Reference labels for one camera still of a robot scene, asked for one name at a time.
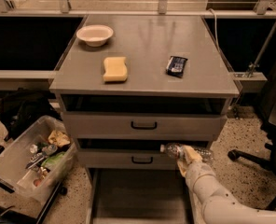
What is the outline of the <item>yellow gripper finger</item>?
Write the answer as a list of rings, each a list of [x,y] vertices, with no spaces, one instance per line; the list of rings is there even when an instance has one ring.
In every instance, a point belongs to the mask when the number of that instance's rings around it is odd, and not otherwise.
[[[202,161],[202,156],[191,146],[184,146],[184,153],[187,163]]]
[[[177,162],[178,169],[180,171],[180,174],[182,177],[186,176],[186,169],[187,169],[187,164],[185,161],[180,161],[178,160]]]

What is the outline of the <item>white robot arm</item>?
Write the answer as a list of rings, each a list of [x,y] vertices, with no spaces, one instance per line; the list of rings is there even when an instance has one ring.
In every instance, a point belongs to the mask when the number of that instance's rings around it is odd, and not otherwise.
[[[206,224],[276,224],[276,211],[254,209],[240,203],[193,147],[180,146],[177,156],[181,175],[199,199]]]

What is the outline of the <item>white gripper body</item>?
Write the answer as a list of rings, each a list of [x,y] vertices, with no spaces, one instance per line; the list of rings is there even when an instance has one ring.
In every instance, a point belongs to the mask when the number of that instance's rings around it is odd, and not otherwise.
[[[199,178],[207,175],[216,177],[216,174],[210,165],[203,162],[192,162],[186,169],[186,184],[189,188],[193,188]]]

